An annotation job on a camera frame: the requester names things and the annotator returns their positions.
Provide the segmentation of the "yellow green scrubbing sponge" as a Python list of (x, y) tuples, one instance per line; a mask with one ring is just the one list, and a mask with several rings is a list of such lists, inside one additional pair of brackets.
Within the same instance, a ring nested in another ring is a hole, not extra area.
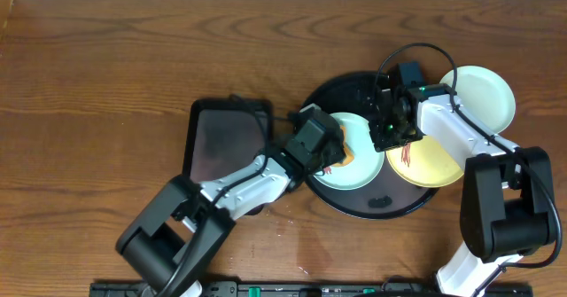
[(346, 127), (344, 125), (340, 125), (340, 128), (341, 128), (342, 133), (343, 133), (342, 148), (343, 148), (343, 151), (345, 153), (345, 158), (340, 160), (339, 162), (333, 164), (333, 167), (344, 167), (344, 166), (350, 164), (354, 159), (353, 151), (346, 142), (346, 133), (347, 133)]

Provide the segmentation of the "light green plate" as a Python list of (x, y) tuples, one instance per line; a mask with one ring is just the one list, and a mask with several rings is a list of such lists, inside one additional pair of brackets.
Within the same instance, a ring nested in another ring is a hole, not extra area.
[(514, 119), (514, 94), (505, 80), (490, 69), (459, 66), (456, 96), (474, 118), (494, 133), (501, 133)]
[(344, 167), (327, 167), (315, 179), (324, 186), (351, 191), (370, 183), (384, 164), (384, 153), (377, 152), (369, 134), (369, 122), (355, 113), (332, 113), (339, 126), (346, 127), (346, 142), (353, 161)]

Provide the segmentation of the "yellow plate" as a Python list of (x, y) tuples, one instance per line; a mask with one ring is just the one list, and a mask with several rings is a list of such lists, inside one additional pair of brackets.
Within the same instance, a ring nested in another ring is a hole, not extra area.
[(386, 152), (393, 170), (411, 184), (438, 188), (463, 176), (459, 165), (432, 137)]

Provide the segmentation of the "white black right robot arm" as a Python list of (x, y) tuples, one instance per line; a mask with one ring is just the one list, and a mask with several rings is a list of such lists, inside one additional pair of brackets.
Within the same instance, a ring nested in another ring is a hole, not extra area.
[(370, 135), (378, 151), (431, 137), (461, 167), (463, 242), (435, 279), (445, 295), (482, 296), (507, 269), (525, 268), (522, 258), (543, 246), (552, 245), (553, 253), (529, 266), (551, 264), (563, 232), (547, 153), (500, 137), (470, 112), (456, 87), (425, 83), (415, 62), (379, 71), (370, 94)]

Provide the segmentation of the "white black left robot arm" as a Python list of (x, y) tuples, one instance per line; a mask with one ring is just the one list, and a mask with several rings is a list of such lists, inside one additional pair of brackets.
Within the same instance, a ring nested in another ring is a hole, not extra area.
[(317, 106), (302, 109), (293, 133), (248, 166), (213, 181), (172, 178), (120, 235), (116, 251), (158, 296), (197, 296), (198, 278), (237, 219), (278, 200), (343, 160), (344, 132)]

